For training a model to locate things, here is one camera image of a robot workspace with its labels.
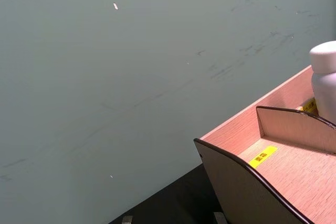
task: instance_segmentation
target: wooden panel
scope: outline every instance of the wooden panel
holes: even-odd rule
[[[304,112],[257,108],[265,136],[336,153],[336,125]]]
[[[312,70],[308,66],[234,117],[204,135],[202,140],[238,155],[263,136],[263,130],[258,125],[256,106],[296,108],[313,97],[311,75]]]
[[[311,223],[242,159],[202,140],[195,144],[228,222]]]
[[[239,157],[248,162],[267,146],[278,149],[256,170],[313,222],[335,223],[336,156],[262,138]]]

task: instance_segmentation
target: gray wall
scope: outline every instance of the gray wall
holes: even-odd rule
[[[188,172],[335,39],[335,3],[0,0],[0,222],[107,223]]]

